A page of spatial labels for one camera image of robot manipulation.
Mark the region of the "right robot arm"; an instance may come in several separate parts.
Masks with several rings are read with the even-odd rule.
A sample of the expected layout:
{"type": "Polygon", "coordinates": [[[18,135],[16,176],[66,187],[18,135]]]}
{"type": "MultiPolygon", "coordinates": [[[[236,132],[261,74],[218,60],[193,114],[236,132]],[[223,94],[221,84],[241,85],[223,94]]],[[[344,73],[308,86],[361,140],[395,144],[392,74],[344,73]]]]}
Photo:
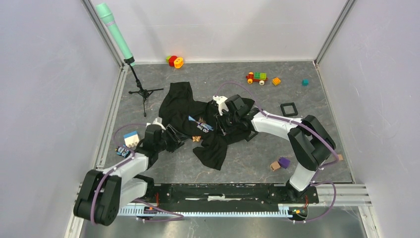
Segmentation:
{"type": "Polygon", "coordinates": [[[215,118],[224,134],[241,129],[254,134],[268,133],[290,142],[298,161],[286,188],[286,196],[292,202],[299,202],[306,196],[307,187],[326,159],[337,155],[335,142],[312,115],[301,119],[270,114],[248,106],[239,95],[213,96],[212,103],[217,106],[215,118]]]}

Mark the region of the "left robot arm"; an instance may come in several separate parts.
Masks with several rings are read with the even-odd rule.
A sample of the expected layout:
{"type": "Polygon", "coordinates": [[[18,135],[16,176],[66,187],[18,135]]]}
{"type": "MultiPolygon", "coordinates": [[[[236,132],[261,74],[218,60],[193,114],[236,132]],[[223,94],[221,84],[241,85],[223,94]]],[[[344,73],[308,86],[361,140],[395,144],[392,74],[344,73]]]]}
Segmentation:
{"type": "Polygon", "coordinates": [[[141,173],[157,161],[160,152],[174,152],[188,139],[190,136],[171,125],[147,125],[144,138],[135,147],[122,146],[129,151],[125,159],[104,170],[86,173],[74,204],[74,216],[108,226],[125,205],[136,199],[155,200],[154,179],[141,173]]]}

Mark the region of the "black t-shirt garment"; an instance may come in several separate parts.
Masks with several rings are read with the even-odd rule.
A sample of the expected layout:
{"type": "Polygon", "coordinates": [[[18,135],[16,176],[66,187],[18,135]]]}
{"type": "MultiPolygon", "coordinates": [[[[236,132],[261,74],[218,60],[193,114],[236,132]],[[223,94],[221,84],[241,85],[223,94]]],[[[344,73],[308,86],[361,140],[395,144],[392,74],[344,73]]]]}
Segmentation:
{"type": "Polygon", "coordinates": [[[193,153],[204,166],[220,170],[228,145],[246,139],[251,131],[234,128],[224,135],[214,117],[218,113],[217,106],[211,101],[194,100],[189,82],[177,82],[170,84],[158,116],[164,126],[169,124],[190,138],[200,136],[201,145],[194,148],[193,153]]]}

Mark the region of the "orange butterfly brooch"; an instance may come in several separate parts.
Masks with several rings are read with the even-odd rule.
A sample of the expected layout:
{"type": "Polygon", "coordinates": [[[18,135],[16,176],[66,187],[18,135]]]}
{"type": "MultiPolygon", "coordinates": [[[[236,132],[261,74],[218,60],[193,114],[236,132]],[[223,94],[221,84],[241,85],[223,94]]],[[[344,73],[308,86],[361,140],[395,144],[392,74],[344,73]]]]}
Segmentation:
{"type": "Polygon", "coordinates": [[[201,141],[201,136],[192,136],[192,141],[193,142],[200,142],[201,141]]]}

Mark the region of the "black square display frame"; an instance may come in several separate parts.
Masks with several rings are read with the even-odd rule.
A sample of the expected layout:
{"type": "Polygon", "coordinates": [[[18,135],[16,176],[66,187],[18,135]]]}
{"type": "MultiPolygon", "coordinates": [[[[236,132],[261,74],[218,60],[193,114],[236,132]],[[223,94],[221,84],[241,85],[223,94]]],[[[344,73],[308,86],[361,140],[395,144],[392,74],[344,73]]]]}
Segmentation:
{"type": "Polygon", "coordinates": [[[249,142],[258,134],[259,134],[259,132],[255,131],[255,130],[250,130],[250,134],[245,138],[245,140],[247,142],[249,142]]]}

